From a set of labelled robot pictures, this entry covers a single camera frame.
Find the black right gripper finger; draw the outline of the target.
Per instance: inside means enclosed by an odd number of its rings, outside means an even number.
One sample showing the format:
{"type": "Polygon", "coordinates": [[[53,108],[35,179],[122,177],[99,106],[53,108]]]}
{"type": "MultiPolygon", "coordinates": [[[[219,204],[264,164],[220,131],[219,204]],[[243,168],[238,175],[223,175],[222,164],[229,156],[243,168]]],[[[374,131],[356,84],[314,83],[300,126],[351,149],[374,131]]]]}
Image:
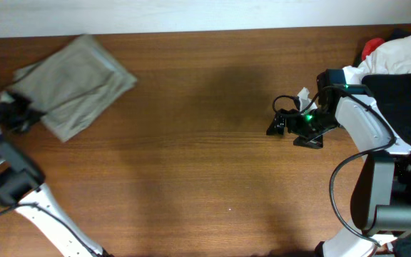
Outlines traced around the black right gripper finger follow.
{"type": "Polygon", "coordinates": [[[323,147],[323,136],[318,136],[316,138],[307,138],[305,136],[298,136],[293,141],[294,146],[300,146],[311,149],[321,149],[323,147]]]}
{"type": "Polygon", "coordinates": [[[286,120],[282,116],[275,115],[268,129],[267,136],[283,136],[285,131],[286,120]]]}

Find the khaki green shorts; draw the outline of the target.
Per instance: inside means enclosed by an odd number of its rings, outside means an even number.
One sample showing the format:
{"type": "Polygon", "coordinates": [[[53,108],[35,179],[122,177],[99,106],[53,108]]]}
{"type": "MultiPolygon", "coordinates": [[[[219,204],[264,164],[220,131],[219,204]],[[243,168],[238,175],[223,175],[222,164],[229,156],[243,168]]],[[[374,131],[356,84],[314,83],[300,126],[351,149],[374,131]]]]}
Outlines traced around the khaki green shorts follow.
{"type": "Polygon", "coordinates": [[[137,78],[89,34],[48,58],[16,70],[11,92],[42,112],[43,125],[66,142],[88,128],[137,78]]]}

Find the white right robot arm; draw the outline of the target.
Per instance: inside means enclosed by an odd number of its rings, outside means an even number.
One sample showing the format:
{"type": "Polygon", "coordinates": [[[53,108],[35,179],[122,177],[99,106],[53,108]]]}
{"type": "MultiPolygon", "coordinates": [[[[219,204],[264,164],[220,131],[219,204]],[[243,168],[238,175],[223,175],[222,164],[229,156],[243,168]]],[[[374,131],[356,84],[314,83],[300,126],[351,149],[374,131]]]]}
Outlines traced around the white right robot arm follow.
{"type": "Polygon", "coordinates": [[[315,256],[374,256],[379,247],[411,236],[411,143],[380,112],[368,93],[328,89],[315,99],[291,96],[295,108],[275,109],[267,135],[294,133],[294,145],[322,148],[323,135],[343,127],[358,152],[341,161],[329,182],[329,197],[342,229],[316,247],[315,256]],[[335,180],[355,159],[364,165],[350,199],[350,221],[340,214],[335,180]]]}

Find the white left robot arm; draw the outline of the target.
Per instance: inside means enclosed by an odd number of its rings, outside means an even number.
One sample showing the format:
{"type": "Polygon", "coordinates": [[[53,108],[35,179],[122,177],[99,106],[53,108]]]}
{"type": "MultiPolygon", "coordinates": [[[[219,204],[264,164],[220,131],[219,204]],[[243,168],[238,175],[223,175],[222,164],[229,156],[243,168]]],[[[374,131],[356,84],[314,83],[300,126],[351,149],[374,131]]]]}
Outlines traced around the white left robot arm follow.
{"type": "Polygon", "coordinates": [[[63,256],[109,256],[64,212],[40,168],[0,129],[0,216],[15,211],[32,222],[63,256]]]}

